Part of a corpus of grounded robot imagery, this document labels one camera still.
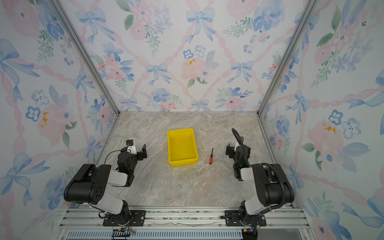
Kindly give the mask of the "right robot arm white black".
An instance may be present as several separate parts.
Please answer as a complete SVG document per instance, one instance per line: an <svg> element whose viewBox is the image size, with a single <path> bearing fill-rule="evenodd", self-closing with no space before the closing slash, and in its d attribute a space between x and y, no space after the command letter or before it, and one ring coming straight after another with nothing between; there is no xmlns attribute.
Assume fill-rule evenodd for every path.
<svg viewBox="0 0 384 240"><path fill-rule="evenodd" d="M234 160L234 176L241 182L253 182L256 194L243 201L236 211L225 211L221 218L228 227L264 227L265 214L290 204L295 199L294 190L281 165L260 163L250 165L251 148L236 144L227 145L226 155Z"/></svg>

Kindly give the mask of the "yellow plastic bin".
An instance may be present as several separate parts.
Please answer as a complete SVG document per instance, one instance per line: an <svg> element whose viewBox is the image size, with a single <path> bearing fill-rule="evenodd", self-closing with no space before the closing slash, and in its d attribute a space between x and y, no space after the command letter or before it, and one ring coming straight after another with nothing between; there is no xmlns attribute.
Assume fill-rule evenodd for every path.
<svg viewBox="0 0 384 240"><path fill-rule="evenodd" d="M172 167L194 165L198 162L198 150L193 129L167 132L168 162Z"/></svg>

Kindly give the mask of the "red black screwdriver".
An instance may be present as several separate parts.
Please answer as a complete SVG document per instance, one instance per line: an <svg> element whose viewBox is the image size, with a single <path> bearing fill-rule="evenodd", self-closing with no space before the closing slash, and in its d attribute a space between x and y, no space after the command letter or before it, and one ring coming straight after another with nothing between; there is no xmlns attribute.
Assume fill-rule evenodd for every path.
<svg viewBox="0 0 384 240"><path fill-rule="evenodd" d="M213 163L213 151L214 151L214 148L212 148L210 158L209 158L209 164L210 165Z"/></svg>

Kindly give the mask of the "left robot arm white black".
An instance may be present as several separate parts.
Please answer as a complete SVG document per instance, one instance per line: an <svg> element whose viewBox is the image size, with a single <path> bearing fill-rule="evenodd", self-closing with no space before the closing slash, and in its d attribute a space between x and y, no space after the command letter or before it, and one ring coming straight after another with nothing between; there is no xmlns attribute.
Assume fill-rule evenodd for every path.
<svg viewBox="0 0 384 240"><path fill-rule="evenodd" d="M130 187L139 161L148 157L146 145L138 152L134 140L127 140L127 146L119 150L118 167L111 165L84 164L72 178L64 191L64 199L76 204L88 204L99 210L104 227L142 227L146 211L130 210L126 201L120 200L106 190L107 186Z"/></svg>

